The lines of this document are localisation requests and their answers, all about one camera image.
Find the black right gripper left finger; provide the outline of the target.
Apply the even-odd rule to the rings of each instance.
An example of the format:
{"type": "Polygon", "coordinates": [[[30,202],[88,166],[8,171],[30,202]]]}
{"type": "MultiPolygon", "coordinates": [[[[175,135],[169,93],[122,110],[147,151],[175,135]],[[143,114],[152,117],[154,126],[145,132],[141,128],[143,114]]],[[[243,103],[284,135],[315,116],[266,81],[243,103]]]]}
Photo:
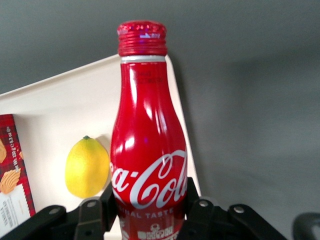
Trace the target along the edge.
{"type": "Polygon", "coordinates": [[[117,216],[112,185],[101,196],[83,200],[67,212],[50,205],[1,237],[2,240],[103,240],[117,216]]]}

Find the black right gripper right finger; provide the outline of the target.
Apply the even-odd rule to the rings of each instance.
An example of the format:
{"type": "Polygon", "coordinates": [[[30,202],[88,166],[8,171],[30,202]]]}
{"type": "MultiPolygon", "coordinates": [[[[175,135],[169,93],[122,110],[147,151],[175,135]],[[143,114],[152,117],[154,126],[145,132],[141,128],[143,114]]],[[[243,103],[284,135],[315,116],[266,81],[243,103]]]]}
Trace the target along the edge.
{"type": "Polygon", "coordinates": [[[284,240],[285,237],[245,204],[227,210],[199,196],[192,177],[187,178],[186,220],[179,240],[284,240]]]}

